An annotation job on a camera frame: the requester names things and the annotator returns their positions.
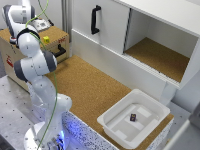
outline black handle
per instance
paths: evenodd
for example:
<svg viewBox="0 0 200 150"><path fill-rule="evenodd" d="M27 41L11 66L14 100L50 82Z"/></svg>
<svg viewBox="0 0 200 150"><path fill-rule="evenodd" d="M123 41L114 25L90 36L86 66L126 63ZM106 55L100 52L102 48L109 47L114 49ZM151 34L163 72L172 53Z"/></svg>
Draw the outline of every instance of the black handle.
<svg viewBox="0 0 200 150"><path fill-rule="evenodd" d="M60 50L57 53L53 53L53 55L57 58L59 56L61 56L62 54L66 53L66 50L59 44L58 45L58 49Z"/></svg>
<svg viewBox="0 0 200 150"><path fill-rule="evenodd" d="M101 10L101 7L96 5L96 8L92 10L92 24L91 24L91 31L92 34L98 33L100 30L96 28L96 12Z"/></svg>

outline floor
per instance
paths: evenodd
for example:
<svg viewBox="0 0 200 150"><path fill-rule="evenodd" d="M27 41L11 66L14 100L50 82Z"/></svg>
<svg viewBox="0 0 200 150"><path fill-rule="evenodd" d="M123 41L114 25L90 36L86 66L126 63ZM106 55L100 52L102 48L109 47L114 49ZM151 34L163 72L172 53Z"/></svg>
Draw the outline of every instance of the floor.
<svg viewBox="0 0 200 150"><path fill-rule="evenodd" d="M6 75L6 72L5 72L5 68L3 65L3 60L2 60L1 52L0 52L0 78L2 78L5 75Z"/></svg>

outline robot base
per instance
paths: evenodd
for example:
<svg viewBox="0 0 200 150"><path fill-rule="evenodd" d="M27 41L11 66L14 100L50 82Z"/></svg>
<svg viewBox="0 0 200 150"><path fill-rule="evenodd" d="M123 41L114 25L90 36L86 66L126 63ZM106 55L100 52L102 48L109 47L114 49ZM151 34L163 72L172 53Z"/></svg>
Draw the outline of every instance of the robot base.
<svg viewBox="0 0 200 150"><path fill-rule="evenodd" d="M38 124L35 124L32 128L30 128L26 132L25 137L24 137L24 148L25 148L25 150L37 150L40 142L36 139L36 135L44 124L45 124L45 122L40 122ZM69 138L64 139L64 143L65 143L64 149L66 149L66 147L68 147L69 142L70 142ZM42 147L42 148L39 148L38 150L57 150L57 148L55 148L52 145L53 145L52 142L49 142L46 145L41 144L40 147Z"/></svg>

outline wooden surface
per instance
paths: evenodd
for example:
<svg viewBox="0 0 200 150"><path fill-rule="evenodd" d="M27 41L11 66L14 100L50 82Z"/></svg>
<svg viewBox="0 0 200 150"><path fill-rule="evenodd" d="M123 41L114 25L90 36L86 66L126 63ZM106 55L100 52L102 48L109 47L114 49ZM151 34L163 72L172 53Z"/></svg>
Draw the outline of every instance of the wooden surface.
<svg viewBox="0 0 200 150"><path fill-rule="evenodd" d="M188 57L156 43L149 38L143 39L125 51L125 53L178 82L181 82L190 60Z"/></svg>
<svg viewBox="0 0 200 150"><path fill-rule="evenodd" d="M58 39L61 39L64 36L69 36L66 32L62 31L61 29L57 28L56 26L52 26L48 30L39 33L40 39L43 43L44 43L43 37L45 37L47 35L50 38L50 43L53 43L53 42L57 41ZM10 36L11 35L9 33L8 28L0 31L0 37L2 39L4 39L5 41L7 41L8 43L10 43Z"/></svg>
<svg viewBox="0 0 200 150"><path fill-rule="evenodd" d="M75 55L58 64L56 76L58 92L72 98L73 105L70 111L123 150L104 133L97 118L131 92L131 89ZM54 83L52 73L47 77ZM171 114L167 116L136 150L146 149L172 119Z"/></svg>
<svg viewBox="0 0 200 150"><path fill-rule="evenodd" d="M115 0L152 18L200 37L200 5L189 0Z"/></svg>

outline cabinet shelf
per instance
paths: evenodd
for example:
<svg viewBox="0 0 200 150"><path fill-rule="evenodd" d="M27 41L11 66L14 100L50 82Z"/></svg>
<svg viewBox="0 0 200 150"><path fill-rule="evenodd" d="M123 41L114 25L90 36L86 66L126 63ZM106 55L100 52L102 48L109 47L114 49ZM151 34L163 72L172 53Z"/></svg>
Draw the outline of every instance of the cabinet shelf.
<svg viewBox="0 0 200 150"><path fill-rule="evenodd" d="M149 38L144 38L125 53L177 82L181 82L190 60Z"/></svg>

